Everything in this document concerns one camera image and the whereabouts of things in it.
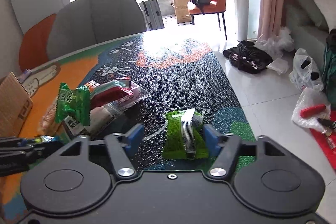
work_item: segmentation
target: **white curved line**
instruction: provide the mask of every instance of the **white curved line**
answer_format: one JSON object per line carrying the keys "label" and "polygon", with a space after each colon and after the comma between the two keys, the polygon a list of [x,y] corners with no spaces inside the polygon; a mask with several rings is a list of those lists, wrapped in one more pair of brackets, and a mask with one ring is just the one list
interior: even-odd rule
{"label": "white curved line", "polygon": [[150,139],[150,138],[152,138],[152,137],[158,135],[159,133],[161,133],[162,131],[164,131],[164,129],[167,127],[167,125],[168,125],[168,121],[166,120],[166,122],[165,122],[165,124],[163,125],[163,127],[161,127],[157,132],[155,132],[155,133],[153,133],[153,134],[151,134],[151,135],[149,135],[149,136],[147,136],[147,137],[144,137],[142,140],[143,140],[143,141],[146,141],[146,140],[148,140],[148,139]]}
{"label": "white curved line", "polygon": [[138,50],[129,50],[129,49],[127,49],[127,48],[122,48],[123,50],[127,50],[127,51],[129,51],[129,52],[137,52],[137,51],[140,51],[141,49],[138,49]]}
{"label": "white curved line", "polygon": [[140,82],[141,80],[145,79],[147,76],[151,74],[151,72],[152,72],[152,68],[149,67],[149,72],[144,77],[140,78],[137,82]]}

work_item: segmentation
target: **table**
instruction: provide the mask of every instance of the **table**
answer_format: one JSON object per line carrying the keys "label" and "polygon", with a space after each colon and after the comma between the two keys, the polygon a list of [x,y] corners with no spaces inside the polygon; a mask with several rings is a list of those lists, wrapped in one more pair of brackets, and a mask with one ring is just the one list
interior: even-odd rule
{"label": "table", "polygon": [[[223,35],[200,32],[195,26],[160,29],[107,41],[52,60],[36,69],[23,83],[33,108],[20,137],[37,134],[38,122],[58,94],[60,82],[70,88],[89,80],[105,83],[130,75],[153,93],[125,112],[126,125],[144,124],[145,138],[131,159],[137,170],[207,170],[214,159],[165,160],[161,152],[169,111],[196,108],[221,133],[232,132],[254,140],[243,110],[214,53],[208,45],[224,42]],[[253,159],[241,158],[240,165]],[[24,212],[18,186],[22,174],[0,181],[5,217],[15,222]]]}

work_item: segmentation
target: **tile floor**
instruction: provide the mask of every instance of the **tile floor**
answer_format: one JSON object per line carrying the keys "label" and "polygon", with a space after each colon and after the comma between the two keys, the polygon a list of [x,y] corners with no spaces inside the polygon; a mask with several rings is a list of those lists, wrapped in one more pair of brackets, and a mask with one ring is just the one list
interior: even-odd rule
{"label": "tile floor", "polygon": [[[200,30],[200,21],[203,21],[206,29]],[[172,19],[169,17],[167,22],[166,28],[182,28],[181,24],[177,26],[173,16]],[[322,175],[326,188],[317,212],[331,224],[336,224],[336,172],[310,131],[300,128],[291,121],[293,109],[300,96],[300,91],[288,78],[292,66],[281,76],[271,70],[250,75],[232,67],[230,61],[224,58],[223,50],[235,47],[238,42],[235,33],[230,27],[228,28],[228,25],[230,26],[230,23],[226,24],[227,41],[224,31],[218,32],[217,15],[200,16],[197,21],[195,19],[194,26],[191,24],[182,26],[188,27],[191,33],[197,33],[197,37],[205,37],[208,40],[236,93],[254,135],[271,137]],[[283,58],[292,64],[291,54]]]}

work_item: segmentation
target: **sofa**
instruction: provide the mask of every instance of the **sofa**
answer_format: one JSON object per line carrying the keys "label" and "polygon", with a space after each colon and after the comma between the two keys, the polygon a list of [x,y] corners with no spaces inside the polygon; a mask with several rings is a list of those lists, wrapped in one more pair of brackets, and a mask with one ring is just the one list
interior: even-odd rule
{"label": "sofa", "polygon": [[295,49],[304,48],[323,72],[329,35],[324,16],[313,0],[295,0],[295,4],[287,4],[285,8],[286,26],[291,30]]}

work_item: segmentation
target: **red mat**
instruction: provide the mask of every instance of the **red mat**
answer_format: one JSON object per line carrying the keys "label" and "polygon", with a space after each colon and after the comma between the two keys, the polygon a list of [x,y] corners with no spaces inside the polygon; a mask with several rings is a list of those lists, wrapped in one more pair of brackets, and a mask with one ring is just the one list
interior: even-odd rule
{"label": "red mat", "polygon": [[[331,112],[331,118],[332,121],[336,121],[336,111],[332,111]],[[313,134],[315,140],[317,141],[317,143],[320,145],[320,147],[323,150],[323,153],[325,154],[325,156],[328,158],[328,161],[330,162],[331,166],[333,169],[336,169],[336,148],[334,150],[331,150],[326,138],[324,135],[322,135],[320,132],[311,129],[310,130],[311,133]],[[332,140],[334,141],[334,143],[336,143],[336,133],[333,133],[331,136]]]}

